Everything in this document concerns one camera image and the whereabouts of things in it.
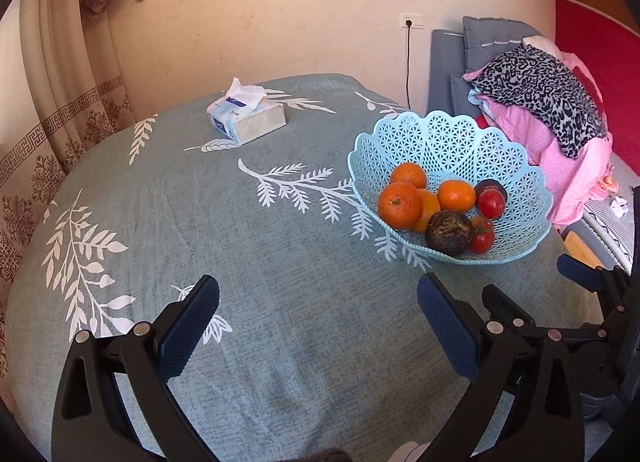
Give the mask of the white tissue pack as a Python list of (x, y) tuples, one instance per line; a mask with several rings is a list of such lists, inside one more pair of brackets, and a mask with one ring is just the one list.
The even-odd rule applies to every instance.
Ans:
[(233, 144), (247, 144), (286, 125), (284, 108), (266, 89), (235, 77), (227, 92), (206, 110), (209, 122)]

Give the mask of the teal leaf-pattern tablecloth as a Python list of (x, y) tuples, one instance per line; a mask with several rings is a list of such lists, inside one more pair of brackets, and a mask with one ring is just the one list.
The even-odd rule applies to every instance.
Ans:
[(74, 334), (127, 332), (205, 274), (220, 304), (170, 387), (225, 461), (329, 447), (384, 461), (431, 440), (466, 383), (416, 304), (425, 271), (472, 304), (498, 285), (542, 325), (600, 320), (597, 298), (556, 271), (556, 234), (514, 263), (465, 268), (413, 255), (370, 220), (347, 156), (378, 113), (355, 79), (271, 89), (292, 98), (288, 122), (245, 147), (210, 148), (206, 99), (122, 130), (94, 113), (87, 136), (32, 153), (2, 189), (2, 380), (40, 451)]

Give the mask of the leopard print cloth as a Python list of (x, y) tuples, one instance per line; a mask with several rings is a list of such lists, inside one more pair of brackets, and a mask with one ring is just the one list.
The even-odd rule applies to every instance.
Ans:
[(489, 62), (471, 80), (484, 96), (532, 113), (574, 159), (592, 139), (608, 134), (586, 88), (567, 66), (533, 46), (518, 46)]

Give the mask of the wooden chair seat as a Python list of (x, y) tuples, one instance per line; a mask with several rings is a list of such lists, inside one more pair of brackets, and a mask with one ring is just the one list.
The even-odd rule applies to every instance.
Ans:
[(568, 231), (563, 239), (568, 255), (591, 268), (602, 267), (602, 261), (574, 231)]

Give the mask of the grey cushioned headboard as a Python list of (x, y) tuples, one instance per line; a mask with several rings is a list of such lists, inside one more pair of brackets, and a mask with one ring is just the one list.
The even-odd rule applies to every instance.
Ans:
[(468, 99), (471, 86), (463, 75), (518, 47), (525, 37), (538, 35), (535, 27), (507, 18), (464, 16), (461, 32), (434, 29), (426, 113), (444, 110), (452, 116), (480, 116), (478, 106)]

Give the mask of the dark purple passion fruit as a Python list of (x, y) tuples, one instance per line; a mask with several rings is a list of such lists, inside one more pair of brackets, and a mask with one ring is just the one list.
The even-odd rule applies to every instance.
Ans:
[(509, 195), (506, 193), (504, 186), (494, 179), (485, 179), (478, 182), (474, 190), (476, 197), (480, 197), (487, 190), (496, 190), (501, 193), (505, 201), (509, 200)]

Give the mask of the orange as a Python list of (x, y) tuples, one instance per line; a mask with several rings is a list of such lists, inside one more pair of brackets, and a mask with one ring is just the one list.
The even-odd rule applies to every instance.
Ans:
[(437, 189), (437, 198), (442, 211), (467, 213), (476, 202), (473, 185), (463, 180), (445, 180)]

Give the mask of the pink polka-dot blanket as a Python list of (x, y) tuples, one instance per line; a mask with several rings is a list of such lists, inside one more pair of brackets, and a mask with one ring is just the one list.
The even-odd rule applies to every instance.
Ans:
[(613, 136), (590, 140), (576, 159), (565, 156), (554, 134), (523, 107), (505, 106), (482, 94), (486, 123), (523, 145), (528, 161), (539, 166), (552, 193), (550, 221), (565, 227), (582, 218), (585, 203), (602, 201), (617, 190), (611, 164)]

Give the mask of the beige patterned curtain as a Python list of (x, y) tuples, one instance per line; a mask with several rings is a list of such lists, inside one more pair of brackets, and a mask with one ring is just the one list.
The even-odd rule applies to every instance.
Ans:
[(106, 12), (12, 0), (1, 18), (1, 297), (82, 154), (134, 123)]

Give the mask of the white wall socket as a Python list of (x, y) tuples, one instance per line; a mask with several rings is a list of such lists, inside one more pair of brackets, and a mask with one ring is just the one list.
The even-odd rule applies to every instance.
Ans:
[(417, 13), (401, 13), (399, 15), (399, 26), (401, 28), (422, 29), (424, 27), (424, 17)]

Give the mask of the small orange tangerine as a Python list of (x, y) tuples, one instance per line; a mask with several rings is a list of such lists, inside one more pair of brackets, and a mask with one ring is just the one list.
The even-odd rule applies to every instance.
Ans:
[(415, 233), (424, 233), (428, 222), (440, 211), (440, 204), (437, 196), (427, 189), (419, 189), (418, 194), (422, 201), (421, 216), (410, 230)]

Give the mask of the red tomato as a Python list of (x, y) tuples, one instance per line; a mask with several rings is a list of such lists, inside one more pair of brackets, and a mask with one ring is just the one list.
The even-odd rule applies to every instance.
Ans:
[(495, 228), (490, 220), (473, 221), (473, 237), (469, 249), (473, 254), (484, 255), (494, 246)]
[(483, 217), (497, 220), (506, 210), (506, 198), (497, 189), (487, 189), (477, 196), (476, 207)]

